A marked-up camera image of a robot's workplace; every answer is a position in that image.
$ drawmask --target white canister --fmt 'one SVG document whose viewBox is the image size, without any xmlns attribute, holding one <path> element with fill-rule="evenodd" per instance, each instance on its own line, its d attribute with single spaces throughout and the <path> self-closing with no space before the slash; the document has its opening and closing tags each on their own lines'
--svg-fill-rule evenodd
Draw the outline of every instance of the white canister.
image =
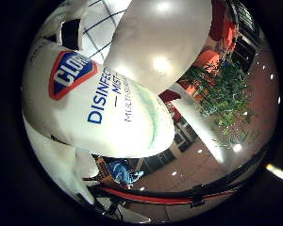
<svg viewBox="0 0 283 226">
<path fill-rule="evenodd" d="M 109 157 L 151 156 L 169 148 L 175 135 L 156 94 L 43 39 L 25 65 L 23 111 L 45 136 Z"/>
</svg>

